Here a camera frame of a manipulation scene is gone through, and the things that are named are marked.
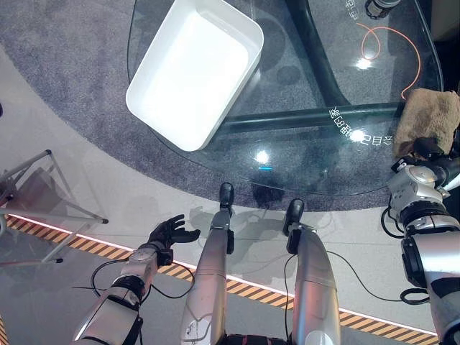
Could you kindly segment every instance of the brown towel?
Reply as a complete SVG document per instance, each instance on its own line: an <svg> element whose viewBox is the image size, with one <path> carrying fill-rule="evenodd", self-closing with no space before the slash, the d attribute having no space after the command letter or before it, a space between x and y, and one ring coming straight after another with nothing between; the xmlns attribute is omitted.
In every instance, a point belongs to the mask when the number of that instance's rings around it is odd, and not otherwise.
<svg viewBox="0 0 460 345"><path fill-rule="evenodd" d="M438 92L418 88L412 91L397 126L393 155L399 159L413 152L417 138L435 137L448 154L454 131L460 123L460 98L453 91Z"/></svg>

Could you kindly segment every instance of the white plastic tray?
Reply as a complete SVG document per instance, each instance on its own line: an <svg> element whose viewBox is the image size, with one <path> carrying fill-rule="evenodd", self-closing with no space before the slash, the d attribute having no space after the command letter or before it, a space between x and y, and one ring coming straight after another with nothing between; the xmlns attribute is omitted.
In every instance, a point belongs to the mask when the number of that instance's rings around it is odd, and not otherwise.
<svg viewBox="0 0 460 345"><path fill-rule="evenodd" d="M259 25L223 0L175 0L128 87L128 109L182 150L199 150L256 68L263 42Z"/></svg>

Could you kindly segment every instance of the yellow and black caution stripe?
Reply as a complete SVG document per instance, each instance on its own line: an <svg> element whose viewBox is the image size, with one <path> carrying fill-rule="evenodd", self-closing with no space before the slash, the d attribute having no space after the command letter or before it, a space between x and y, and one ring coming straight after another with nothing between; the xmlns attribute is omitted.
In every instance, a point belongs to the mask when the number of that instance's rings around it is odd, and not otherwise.
<svg viewBox="0 0 460 345"><path fill-rule="evenodd" d="M6 336L5 325L0 316L0 345L9 345L8 337Z"/></svg>
<svg viewBox="0 0 460 345"><path fill-rule="evenodd" d="M14 216L7 216L6 221L8 227L12 229L16 229L24 232L25 234L31 234L39 238L47 239L57 243L63 241L67 236L69 236L69 234L65 232L25 221ZM80 236L77 236L72 241L70 241L68 246L83 250L84 252L97 254L108 259L123 259L132 253L132 251L127 249L118 248L111 246L110 244L101 243L94 239L87 239ZM171 277L176 277L188 281L191 281L192 279L190 273L185 268L174 263L170 266L161 267L158 271ZM284 309L286 306L286 294L271 291L261 286L252 285L250 282L240 282L236 280L236 278L227 279L227 292L278 308ZM291 311L293 308L294 298L289 296L287 301L287 309ZM404 341L407 344L438 344L438 338L431 333L414 330L383 320L359 315L348 310L341 310L340 324L341 326L374 334L375 336L381 336L397 341Z"/></svg>

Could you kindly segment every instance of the glass table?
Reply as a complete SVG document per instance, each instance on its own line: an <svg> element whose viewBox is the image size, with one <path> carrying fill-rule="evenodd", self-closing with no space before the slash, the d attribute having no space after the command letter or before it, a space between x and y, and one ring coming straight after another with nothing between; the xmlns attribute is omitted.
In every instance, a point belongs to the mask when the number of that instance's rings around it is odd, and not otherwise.
<svg viewBox="0 0 460 345"><path fill-rule="evenodd" d="M187 160L284 190L350 196L383 188L410 90L443 90L416 0L384 19L365 0L228 0L264 32L259 66L223 124ZM134 76L172 0L137 0L128 44Z"/></svg>

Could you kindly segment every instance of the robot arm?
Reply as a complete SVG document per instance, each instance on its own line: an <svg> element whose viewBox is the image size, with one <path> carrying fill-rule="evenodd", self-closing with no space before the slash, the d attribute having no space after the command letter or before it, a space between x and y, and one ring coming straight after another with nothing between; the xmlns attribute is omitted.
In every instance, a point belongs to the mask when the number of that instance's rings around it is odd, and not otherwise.
<svg viewBox="0 0 460 345"><path fill-rule="evenodd" d="M134 345L142 327L139 308L157 269L171 265L175 242L193 242L200 231L179 228L183 215L161 223L130 257L118 276L83 319L72 345Z"/></svg>
<svg viewBox="0 0 460 345"><path fill-rule="evenodd" d="M442 344L460 344L460 223L443 205L449 196L443 186L458 179L460 158L448 158L425 138L415 141L415 149L428 161L402 158L388 182L390 208L404 226L405 274L426 289Z"/></svg>

